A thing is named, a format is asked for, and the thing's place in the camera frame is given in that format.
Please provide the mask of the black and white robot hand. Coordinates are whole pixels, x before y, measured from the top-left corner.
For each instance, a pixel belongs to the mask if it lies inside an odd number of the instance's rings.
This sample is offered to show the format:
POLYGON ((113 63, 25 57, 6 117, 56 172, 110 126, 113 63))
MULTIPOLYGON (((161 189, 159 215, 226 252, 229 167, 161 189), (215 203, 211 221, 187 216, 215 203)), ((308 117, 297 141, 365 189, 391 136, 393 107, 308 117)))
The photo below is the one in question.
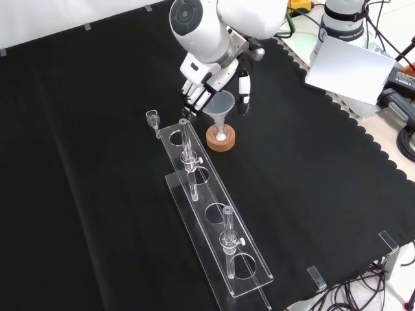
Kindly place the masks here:
POLYGON ((250 109, 251 80, 249 72, 241 65, 244 59, 238 57, 225 68, 218 63, 202 63, 187 54, 180 71, 185 76, 181 94, 185 100, 182 116, 194 121, 216 93, 224 90, 233 77, 238 78, 239 94, 237 107, 240 115, 246 115, 250 109))

